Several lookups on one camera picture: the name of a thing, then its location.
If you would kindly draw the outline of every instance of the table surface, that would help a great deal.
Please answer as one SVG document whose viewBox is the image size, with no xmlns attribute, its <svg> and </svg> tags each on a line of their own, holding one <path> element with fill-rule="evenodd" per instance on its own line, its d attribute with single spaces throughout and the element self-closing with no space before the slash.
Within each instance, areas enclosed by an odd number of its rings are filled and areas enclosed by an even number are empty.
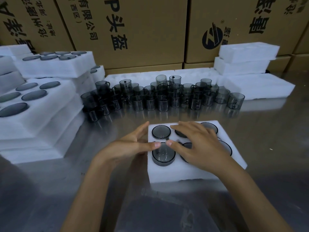
<svg viewBox="0 0 309 232">
<path fill-rule="evenodd" d="M 115 111 L 79 129 L 65 158 L 12 165 L 0 157 L 0 231 L 58 231 L 93 156 L 111 141 L 151 124 L 218 120 L 247 162 L 247 171 L 295 231 L 309 231 L 309 74 L 286 99 L 245 101 L 251 111 L 225 105 L 168 112 Z M 147 157 L 113 172 L 102 215 L 105 231 L 247 231 L 220 181 L 149 184 Z"/>
</svg>

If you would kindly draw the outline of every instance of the person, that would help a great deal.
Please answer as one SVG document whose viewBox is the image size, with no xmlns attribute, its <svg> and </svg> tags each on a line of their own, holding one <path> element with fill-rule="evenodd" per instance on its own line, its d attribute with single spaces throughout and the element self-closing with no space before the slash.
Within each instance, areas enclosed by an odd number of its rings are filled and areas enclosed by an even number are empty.
<svg viewBox="0 0 309 232">
<path fill-rule="evenodd" d="M 125 157 L 161 146 L 160 142 L 140 142 L 141 137 L 148 133 L 148 126 L 149 122 L 146 122 L 130 134 L 111 142 L 93 158 L 61 231 L 99 231 L 109 178 L 114 167 Z M 213 173 L 221 180 L 250 231 L 293 231 L 250 175 L 229 156 L 212 129 L 196 122 L 181 121 L 178 125 L 171 125 L 171 128 L 185 134 L 192 142 L 192 149 L 172 140 L 166 141 L 166 144 L 188 163 Z"/>
</svg>

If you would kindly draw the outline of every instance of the brown cardboard box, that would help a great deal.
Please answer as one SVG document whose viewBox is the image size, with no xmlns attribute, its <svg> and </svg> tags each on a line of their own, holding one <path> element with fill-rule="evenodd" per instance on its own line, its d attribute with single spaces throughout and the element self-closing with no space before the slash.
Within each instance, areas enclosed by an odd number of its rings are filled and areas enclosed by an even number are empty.
<svg viewBox="0 0 309 232">
<path fill-rule="evenodd" d="M 293 54 L 306 54 L 306 53 L 309 53 L 309 22 L 293 52 Z"/>
<path fill-rule="evenodd" d="M 127 68 L 105 69 L 105 76 L 111 75 L 111 74 L 150 72 L 150 71 L 165 71 L 165 70 L 178 70 L 178 69 L 182 69 L 182 63 L 167 64 L 167 65 L 155 65 L 155 66 L 143 66 L 143 67 L 127 67 Z"/>
<path fill-rule="evenodd" d="M 187 0 L 57 3 L 76 49 L 93 51 L 104 68 L 183 62 Z"/>
<path fill-rule="evenodd" d="M 286 72 L 300 72 L 309 70 L 309 54 L 296 54 L 286 67 Z"/>
<path fill-rule="evenodd" d="M 183 69 L 201 68 L 201 67 L 214 67 L 214 62 L 205 62 L 205 63 L 183 63 Z"/>
<path fill-rule="evenodd" d="M 0 43 L 33 53 L 74 50 L 54 0 L 0 0 Z"/>
<path fill-rule="evenodd" d="M 186 63 L 213 61 L 221 44 L 257 41 L 288 55 L 308 23 L 309 1 L 191 0 L 189 18 Z"/>
<path fill-rule="evenodd" d="M 277 57 L 276 60 L 270 61 L 267 70 L 269 70 L 270 73 L 283 73 L 290 59 L 291 56 Z"/>
</svg>

